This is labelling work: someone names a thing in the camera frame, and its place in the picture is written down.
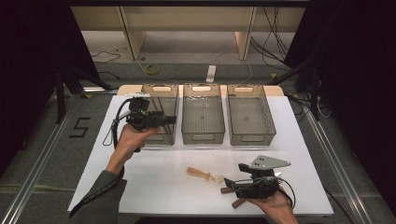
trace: gray carpet floor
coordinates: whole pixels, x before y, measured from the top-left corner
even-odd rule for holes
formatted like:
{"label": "gray carpet floor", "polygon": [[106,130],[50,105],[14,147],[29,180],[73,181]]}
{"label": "gray carpet floor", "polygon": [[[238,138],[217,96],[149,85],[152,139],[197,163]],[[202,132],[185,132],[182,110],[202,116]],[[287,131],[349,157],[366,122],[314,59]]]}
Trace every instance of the gray carpet floor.
{"label": "gray carpet floor", "polygon": [[[161,73],[157,78],[169,80],[159,80],[146,77],[137,64],[123,63],[97,63],[98,71],[111,72],[120,76],[116,79],[110,74],[101,73],[101,79],[113,86],[123,84],[142,83],[184,83],[181,77],[188,77],[189,81],[205,82],[207,64],[160,64]],[[271,81],[270,74],[275,72],[274,68],[267,65],[251,65],[254,76],[247,83],[265,84]],[[221,84],[240,83],[250,76],[247,66],[238,64],[219,65],[216,73],[216,82]],[[296,77],[282,83],[281,87],[285,93],[294,92],[293,84]],[[91,83],[82,81],[84,86]],[[91,97],[81,97],[73,110],[70,120],[66,123],[64,132],[50,156],[49,162],[38,180],[37,188],[25,205],[18,223],[67,223],[67,207],[73,197],[74,189],[77,187],[82,171],[87,159],[90,156],[96,135],[100,129],[105,116],[111,95],[95,94]],[[298,114],[300,106],[290,102],[294,112]],[[34,130],[26,139],[26,148],[19,151],[7,171],[0,179],[0,216],[7,211],[9,204],[18,192],[21,185],[28,176],[40,151],[46,145],[50,133],[55,127],[56,121],[56,100],[49,100],[48,106],[43,108],[42,115],[37,121]],[[90,118],[83,120],[80,125],[88,127],[83,138],[70,138],[70,135],[81,134],[81,130],[74,130],[78,118]],[[306,115],[296,115],[299,120],[300,129],[304,140],[308,145],[313,162],[317,168],[318,175],[323,185],[333,194],[339,203],[346,209],[349,215],[355,220],[341,190],[330,164],[324,156],[323,150],[316,138]],[[343,135],[343,131],[337,121],[337,117],[331,116],[328,119],[321,118],[321,125],[324,127],[333,147],[341,158],[346,171],[362,197],[367,207],[368,213],[374,223],[396,223],[395,217],[389,211],[387,205],[381,198],[370,178],[364,172],[359,160],[353,157],[350,146]],[[298,217],[300,223],[348,223],[345,214],[330,198],[333,205],[334,215],[330,217]],[[137,217],[120,214],[119,223],[134,223]]]}

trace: small wooden stick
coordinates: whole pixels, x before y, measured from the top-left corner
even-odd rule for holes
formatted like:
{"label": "small wooden stick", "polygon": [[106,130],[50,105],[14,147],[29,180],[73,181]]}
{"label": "small wooden stick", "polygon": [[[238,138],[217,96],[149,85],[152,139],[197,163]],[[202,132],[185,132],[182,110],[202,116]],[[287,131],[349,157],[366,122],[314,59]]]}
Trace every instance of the small wooden stick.
{"label": "small wooden stick", "polygon": [[222,194],[223,194],[223,193],[232,193],[232,192],[233,192],[233,189],[230,189],[230,188],[221,188],[220,191],[221,191]]}
{"label": "small wooden stick", "polygon": [[198,177],[201,177],[201,178],[205,178],[205,179],[207,179],[207,180],[210,180],[210,173],[204,173],[204,172],[199,171],[199,170],[197,170],[197,169],[194,169],[194,168],[192,168],[192,167],[188,167],[188,168],[187,168],[187,174],[188,174],[188,175],[198,176]]}
{"label": "small wooden stick", "polygon": [[246,200],[245,199],[238,199],[235,202],[233,202],[233,208],[239,207],[242,203],[244,203]]}

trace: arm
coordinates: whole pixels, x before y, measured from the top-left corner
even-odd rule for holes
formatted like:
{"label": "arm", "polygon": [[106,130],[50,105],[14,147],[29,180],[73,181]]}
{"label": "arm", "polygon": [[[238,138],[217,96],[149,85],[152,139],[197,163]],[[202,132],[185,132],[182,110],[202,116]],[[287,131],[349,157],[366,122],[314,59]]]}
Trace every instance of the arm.
{"label": "arm", "polygon": [[288,199],[279,191],[267,199],[247,199],[247,201],[259,206],[277,224],[298,224]]}
{"label": "arm", "polygon": [[[106,169],[96,179],[84,199],[115,181],[125,162],[134,155],[134,151],[138,147],[143,147],[146,138],[159,130],[160,128],[147,129],[141,133],[136,131],[130,124],[126,124],[122,129],[119,143],[111,155]],[[82,206],[69,219],[69,223],[117,223],[120,199],[125,186],[126,180],[121,180],[114,189]]]}

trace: human hand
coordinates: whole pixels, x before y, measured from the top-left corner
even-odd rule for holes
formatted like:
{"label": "human hand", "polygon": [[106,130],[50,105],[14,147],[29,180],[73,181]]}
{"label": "human hand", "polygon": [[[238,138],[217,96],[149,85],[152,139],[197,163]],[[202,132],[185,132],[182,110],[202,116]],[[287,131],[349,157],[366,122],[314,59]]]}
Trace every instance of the human hand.
{"label": "human hand", "polygon": [[267,199],[247,199],[247,201],[259,206],[275,223],[298,223],[291,209],[289,200],[278,190],[273,196]]}
{"label": "human hand", "polygon": [[139,132],[131,124],[125,124],[106,170],[118,175],[124,163],[132,158],[134,151],[138,147],[143,147],[146,139],[159,131],[160,128],[147,128],[143,132]]}

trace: metal rail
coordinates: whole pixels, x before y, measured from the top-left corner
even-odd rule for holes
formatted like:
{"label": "metal rail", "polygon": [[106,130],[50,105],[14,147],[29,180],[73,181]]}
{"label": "metal rail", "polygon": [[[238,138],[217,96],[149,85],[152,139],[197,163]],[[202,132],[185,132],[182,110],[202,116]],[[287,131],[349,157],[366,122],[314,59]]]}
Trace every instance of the metal rail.
{"label": "metal rail", "polygon": [[349,176],[347,175],[344,166],[338,159],[338,156],[334,151],[334,148],[332,147],[332,144],[330,143],[329,138],[324,132],[320,122],[315,120],[311,112],[307,113],[307,117],[312,129],[315,132],[315,135],[320,142],[323,152],[327,160],[329,161],[330,166],[332,167],[332,171],[334,172],[334,175],[337,178],[338,183],[340,184],[340,187],[344,192],[347,201],[349,202],[355,218],[360,224],[374,223],[370,218],[359,193],[356,191]]}
{"label": "metal rail", "polygon": [[74,105],[78,102],[80,95],[73,95],[67,104],[66,113],[64,118],[61,120],[59,124],[56,124],[54,130],[52,131],[49,140],[43,148],[40,156],[38,157],[35,165],[33,166],[30,174],[26,177],[26,180],[22,184],[17,196],[12,201],[11,205],[6,211],[6,215],[2,220],[2,224],[11,224],[16,223],[18,218],[20,217],[24,206],[30,198],[30,195],[35,188],[35,184],[43,173],[48,160],[52,154],[53,149],[55,149],[58,140],[64,130],[64,126],[67,123],[70,114],[74,108]]}

